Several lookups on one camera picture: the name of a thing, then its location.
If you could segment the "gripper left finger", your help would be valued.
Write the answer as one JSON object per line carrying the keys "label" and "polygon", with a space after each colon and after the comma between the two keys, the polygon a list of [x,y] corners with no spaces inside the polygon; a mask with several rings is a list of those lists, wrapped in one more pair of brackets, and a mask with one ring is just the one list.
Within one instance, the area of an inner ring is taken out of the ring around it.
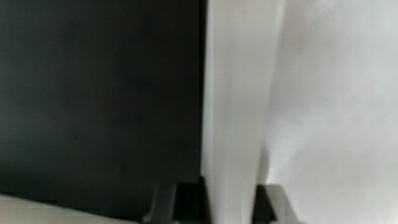
{"label": "gripper left finger", "polygon": [[207,194],[200,182],[156,188],[142,224],[209,224]]}

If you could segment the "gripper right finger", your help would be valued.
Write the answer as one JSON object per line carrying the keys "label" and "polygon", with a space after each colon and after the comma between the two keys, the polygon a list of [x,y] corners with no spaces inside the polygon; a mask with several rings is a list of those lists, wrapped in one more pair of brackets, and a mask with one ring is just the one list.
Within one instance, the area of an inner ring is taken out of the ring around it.
{"label": "gripper right finger", "polygon": [[280,185],[257,186],[253,224],[296,224],[296,215]]}

